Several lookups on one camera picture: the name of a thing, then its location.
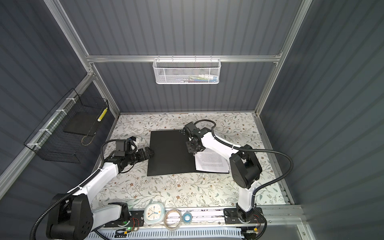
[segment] basket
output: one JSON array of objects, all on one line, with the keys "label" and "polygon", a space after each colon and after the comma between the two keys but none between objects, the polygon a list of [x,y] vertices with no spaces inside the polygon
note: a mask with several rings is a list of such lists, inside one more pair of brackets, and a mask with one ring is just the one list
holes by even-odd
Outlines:
[{"label": "basket", "polygon": [[217,84],[220,68],[220,59],[180,62],[153,60],[157,84]]},{"label": "basket", "polygon": [[40,137],[24,145],[43,160],[81,163],[86,160],[90,144],[108,111],[103,98],[76,95],[45,128]]}]

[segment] light blue clock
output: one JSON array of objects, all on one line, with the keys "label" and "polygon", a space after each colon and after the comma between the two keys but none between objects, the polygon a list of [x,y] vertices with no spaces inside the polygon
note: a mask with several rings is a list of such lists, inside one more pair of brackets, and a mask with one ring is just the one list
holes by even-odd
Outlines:
[{"label": "light blue clock", "polygon": [[164,220],[166,210],[161,202],[153,202],[144,209],[144,222],[156,224]]}]

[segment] document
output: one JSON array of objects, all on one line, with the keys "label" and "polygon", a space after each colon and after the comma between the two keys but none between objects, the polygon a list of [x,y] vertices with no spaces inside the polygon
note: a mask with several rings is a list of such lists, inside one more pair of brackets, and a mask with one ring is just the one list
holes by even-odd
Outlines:
[{"label": "document", "polygon": [[199,171],[221,173],[229,172],[227,160],[209,148],[195,154],[195,164],[196,170]]}]

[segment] yellow marker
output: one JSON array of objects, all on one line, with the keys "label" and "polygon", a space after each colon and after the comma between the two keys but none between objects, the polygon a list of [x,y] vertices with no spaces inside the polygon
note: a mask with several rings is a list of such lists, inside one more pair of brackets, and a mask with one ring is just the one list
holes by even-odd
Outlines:
[{"label": "yellow marker", "polygon": [[102,114],[99,116],[99,118],[97,119],[98,122],[101,122],[101,120],[103,119],[103,117],[105,116],[105,114],[107,113],[108,111],[108,108],[105,108],[104,111],[102,112]]}]

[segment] white mesh basket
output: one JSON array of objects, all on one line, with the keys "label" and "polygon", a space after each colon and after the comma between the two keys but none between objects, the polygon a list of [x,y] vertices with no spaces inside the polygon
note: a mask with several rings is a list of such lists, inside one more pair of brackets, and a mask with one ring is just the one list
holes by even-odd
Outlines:
[{"label": "white mesh basket", "polygon": [[153,61],[158,84],[217,84],[220,59],[211,61]]}]

